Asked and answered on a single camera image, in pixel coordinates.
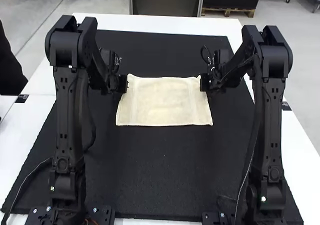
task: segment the cream towel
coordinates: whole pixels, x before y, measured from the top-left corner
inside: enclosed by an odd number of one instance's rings
[[[207,94],[199,77],[128,75],[128,89],[118,105],[117,126],[213,125]]]

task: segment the wooden pallet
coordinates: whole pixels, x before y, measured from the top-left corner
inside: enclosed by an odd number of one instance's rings
[[[253,18],[255,15],[255,9],[238,9],[238,8],[212,8],[212,7],[203,7],[201,15],[204,16],[206,12],[212,11],[223,11],[225,17],[229,17],[232,12],[244,12],[249,18]]]

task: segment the floor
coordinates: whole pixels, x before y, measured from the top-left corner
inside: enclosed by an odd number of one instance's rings
[[[314,4],[307,0],[284,1],[259,0],[254,18],[240,12],[231,13],[230,17],[260,30],[265,25],[279,27],[294,55],[285,97],[320,154],[320,10],[311,13]],[[0,0],[0,18],[27,78],[45,56],[48,30],[62,14],[75,12],[128,14],[129,5],[128,0]],[[205,17],[223,15],[217,12]]]

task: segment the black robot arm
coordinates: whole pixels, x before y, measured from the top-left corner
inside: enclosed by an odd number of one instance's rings
[[[281,156],[281,114],[293,54],[276,26],[266,26],[259,32],[255,26],[245,25],[242,39],[242,45],[230,60],[225,50],[209,56],[207,73],[201,74],[200,81],[200,90],[211,94],[237,87],[246,73],[252,80],[254,122],[234,219],[229,222],[241,224],[241,201],[246,192],[246,225],[260,222],[283,225],[287,183]]]
[[[127,76],[117,74],[121,62],[118,55],[98,49],[97,26],[93,17],[86,17],[77,24],[75,17],[63,15],[46,36],[45,53],[53,66],[56,87],[56,150],[49,173],[48,207],[38,208],[36,217],[29,216],[26,224],[81,225],[87,212],[93,211],[85,207],[82,140],[82,124],[89,112],[88,85],[101,90],[102,94],[126,93],[128,85]],[[112,224],[114,210],[102,205],[100,212],[103,210],[107,211],[103,221],[95,220],[100,225]]]

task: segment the person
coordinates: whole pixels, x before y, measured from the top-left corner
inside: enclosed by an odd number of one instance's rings
[[[28,79],[24,76],[20,63],[11,51],[0,20],[0,95],[17,96],[27,82]]]

